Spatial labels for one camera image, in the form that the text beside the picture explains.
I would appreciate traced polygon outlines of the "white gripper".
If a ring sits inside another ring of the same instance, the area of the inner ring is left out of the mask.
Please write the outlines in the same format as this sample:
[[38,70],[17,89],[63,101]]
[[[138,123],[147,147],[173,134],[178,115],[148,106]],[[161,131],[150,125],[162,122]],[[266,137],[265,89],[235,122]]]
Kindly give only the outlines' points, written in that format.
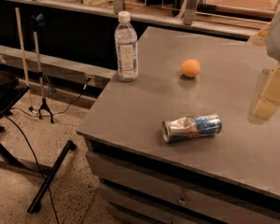
[[[252,35],[247,43],[254,46],[265,46],[267,39],[267,53],[271,58],[280,62],[280,10],[273,17],[271,24],[263,26]],[[270,70],[266,82],[259,94],[252,115],[268,120],[280,108],[280,63]]]

